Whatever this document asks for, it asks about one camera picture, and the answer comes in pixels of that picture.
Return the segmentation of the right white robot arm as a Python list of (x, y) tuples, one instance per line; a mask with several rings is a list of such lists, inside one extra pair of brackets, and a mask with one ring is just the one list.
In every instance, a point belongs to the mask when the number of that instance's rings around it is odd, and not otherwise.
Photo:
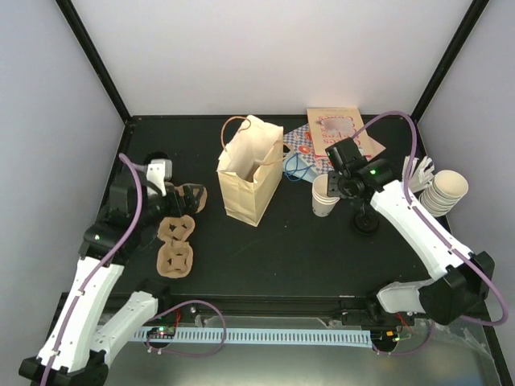
[(386, 323), (395, 313), (422, 313), (448, 325), (488, 296), (495, 262), (487, 252), (474, 253), (455, 239), (394, 178), (384, 159), (368, 161), (346, 138), (326, 149), (333, 166), (328, 195), (357, 199), (361, 208), (354, 226), (372, 233), (384, 217), (407, 241), (429, 274), (425, 281), (394, 281), (380, 288), (365, 305), (368, 319)]

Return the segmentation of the kraft paper bag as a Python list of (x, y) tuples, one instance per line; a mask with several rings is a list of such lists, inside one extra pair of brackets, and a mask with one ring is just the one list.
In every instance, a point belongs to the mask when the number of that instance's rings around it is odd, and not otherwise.
[(216, 173), (226, 214), (257, 227), (283, 173), (284, 128), (249, 115), (226, 122), (242, 123), (222, 151)]

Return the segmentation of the pulp cup carrier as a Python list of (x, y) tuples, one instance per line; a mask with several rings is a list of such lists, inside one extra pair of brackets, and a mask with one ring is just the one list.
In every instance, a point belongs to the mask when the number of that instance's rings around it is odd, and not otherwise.
[(177, 191), (185, 203), (185, 212), (188, 215), (196, 214), (205, 207), (208, 198), (207, 189), (200, 184), (185, 183), (178, 186)]
[(156, 269), (162, 277), (180, 279), (192, 270), (194, 252), (187, 241), (196, 227), (194, 219), (188, 215), (165, 217), (157, 232), (163, 242), (157, 256)]

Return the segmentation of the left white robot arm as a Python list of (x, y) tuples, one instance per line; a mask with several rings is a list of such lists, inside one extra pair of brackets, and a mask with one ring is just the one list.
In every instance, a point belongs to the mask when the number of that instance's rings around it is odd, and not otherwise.
[[(165, 184), (166, 197), (175, 199), (174, 215), (154, 215), (161, 223), (158, 238), (163, 242), (157, 260), (159, 275), (186, 277), (192, 270), (193, 251), (187, 239), (195, 228), (193, 214), (204, 208), (204, 186)], [(109, 366), (132, 334), (145, 322), (167, 319), (173, 302), (169, 287), (143, 281), (126, 304), (103, 326), (97, 324), (111, 290), (125, 268), (120, 248), (129, 239), (125, 233), (100, 261), (82, 257), (72, 290), (47, 342), (35, 357), (24, 359), (19, 375), (38, 385), (103, 385)]]

